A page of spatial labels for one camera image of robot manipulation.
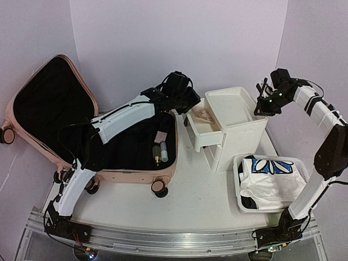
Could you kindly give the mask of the small pink square compact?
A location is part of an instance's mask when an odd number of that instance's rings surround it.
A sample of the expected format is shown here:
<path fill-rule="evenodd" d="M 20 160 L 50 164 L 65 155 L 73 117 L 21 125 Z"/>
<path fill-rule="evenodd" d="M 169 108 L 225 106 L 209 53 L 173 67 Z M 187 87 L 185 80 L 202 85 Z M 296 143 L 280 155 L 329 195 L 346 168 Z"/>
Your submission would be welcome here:
<path fill-rule="evenodd" d="M 166 137 L 167 137 L 167 132 L 157 131 L 154 142 L 157 144 L 160 144 L 161 142 L 165 142 Z"/>

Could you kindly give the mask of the pink eyeshadow palette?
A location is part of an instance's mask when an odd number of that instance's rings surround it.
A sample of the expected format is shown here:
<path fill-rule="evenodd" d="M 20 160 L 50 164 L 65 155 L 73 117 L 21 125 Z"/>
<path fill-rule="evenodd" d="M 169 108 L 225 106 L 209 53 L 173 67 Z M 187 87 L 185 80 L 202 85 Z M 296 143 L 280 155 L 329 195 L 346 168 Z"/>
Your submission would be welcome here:
<path fill-rule="evenodd" d="M 215 121 L 213 117 L 210 115 L 209 111 L 201 106 L 194 106 L 191 109 L 191 117 L 194 121 L 200 123 L 214 124 Z"/>

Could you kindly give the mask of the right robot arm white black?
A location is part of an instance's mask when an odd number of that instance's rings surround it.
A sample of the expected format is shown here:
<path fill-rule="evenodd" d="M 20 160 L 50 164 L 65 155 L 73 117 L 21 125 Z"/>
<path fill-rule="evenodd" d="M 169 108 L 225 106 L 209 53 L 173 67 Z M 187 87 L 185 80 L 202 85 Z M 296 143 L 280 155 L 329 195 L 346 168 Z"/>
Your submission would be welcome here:
<path fill-rule="evenodd" d="M 347 121 L 316 92 L 315 83 L 282 77 L 273 80 L 270 86 L 267 81 L 264 79 L 256 85 L 259 92 L 256 114 L 275 116 L 281 113 L 283 106 L 294 102 L 318 127 L 323 141 L 314 155 L 309 181 L 297 199 L 281 213 L 278 225 L 255 231 L 258 246 L 300 239 L 319 200 L 347 169 Z"/>

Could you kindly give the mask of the frosted gold-capped cosmetic bottle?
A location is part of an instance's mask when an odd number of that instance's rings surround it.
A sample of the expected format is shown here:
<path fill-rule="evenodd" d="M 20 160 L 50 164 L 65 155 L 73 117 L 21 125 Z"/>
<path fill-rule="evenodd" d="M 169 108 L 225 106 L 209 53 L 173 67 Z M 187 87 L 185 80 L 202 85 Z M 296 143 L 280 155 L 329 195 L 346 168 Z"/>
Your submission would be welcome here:
<path fill-rule="evenodd" d="M 153 158 L 156 163 L 156 166 L 159 166 L 161 163 L 161 150 L 160 147 L 155 145 L 152 148 Z"/>

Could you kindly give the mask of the white three-drawer storage cabinet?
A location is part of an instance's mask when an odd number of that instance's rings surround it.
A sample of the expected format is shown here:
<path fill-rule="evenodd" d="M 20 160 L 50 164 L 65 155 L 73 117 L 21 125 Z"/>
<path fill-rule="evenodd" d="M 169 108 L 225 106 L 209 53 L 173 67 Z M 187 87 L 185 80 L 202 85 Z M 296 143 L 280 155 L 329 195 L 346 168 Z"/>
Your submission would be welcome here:
<path fill-rule="evenodd" d="M 254 115 L 256 102 L 245 88 L 208 91 L 196 106 L 206 108 L 215 123 L 196 122 L 189 110 L 184 125 L 195 151 L 204 152 L 212 171 L 231 170 L 236 155 L 256 152 L 268 117 Z"/>

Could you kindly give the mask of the pink hard-shell suitcase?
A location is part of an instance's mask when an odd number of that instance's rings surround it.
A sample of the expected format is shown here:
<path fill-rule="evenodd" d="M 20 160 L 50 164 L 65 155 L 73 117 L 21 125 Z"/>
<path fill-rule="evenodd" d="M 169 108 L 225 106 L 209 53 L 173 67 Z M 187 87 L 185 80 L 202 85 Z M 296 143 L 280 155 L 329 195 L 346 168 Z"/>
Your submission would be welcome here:
<path fill-rule="evenodd" d="M 40 67 L 9 102 L 1 142 L 21 136 L 68 172 L 79 150 L 79 125 L 98 115 L 98 105 L 73 62 L 57 55 Z"/>

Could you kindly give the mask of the small white tube bottle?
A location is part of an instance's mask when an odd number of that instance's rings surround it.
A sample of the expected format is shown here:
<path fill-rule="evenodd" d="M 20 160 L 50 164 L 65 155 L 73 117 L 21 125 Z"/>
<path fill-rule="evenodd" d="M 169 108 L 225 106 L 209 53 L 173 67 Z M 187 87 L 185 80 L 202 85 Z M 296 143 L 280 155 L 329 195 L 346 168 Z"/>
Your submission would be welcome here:
<path fill-rule="evenodd" d="M 160 152 L 161 152 L 161 160 L 162 162 L 167 162 L 169 160 L 166 142 L 160 143 Z"/>

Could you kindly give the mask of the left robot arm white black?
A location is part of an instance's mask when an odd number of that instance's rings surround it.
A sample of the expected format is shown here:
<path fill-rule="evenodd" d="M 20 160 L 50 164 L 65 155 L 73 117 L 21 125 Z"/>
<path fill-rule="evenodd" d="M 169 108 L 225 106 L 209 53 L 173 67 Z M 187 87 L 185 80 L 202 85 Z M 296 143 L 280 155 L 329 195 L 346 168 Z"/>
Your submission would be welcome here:
<path fill-rule="evenodd" d="M 79 125 L 80 146 L 72 167 L 54 175 L 60 188 L 46 209 L 45 232 L 87 242 L 91 227 L 71 218 L 81 194 L 96 193 L 101 181 L 147 183 L 157 197 L 166 196 L 178 158 L 175 116 L 200 100 L 192 87 L 182 93 L 149 88 L 127 104 Z"/>

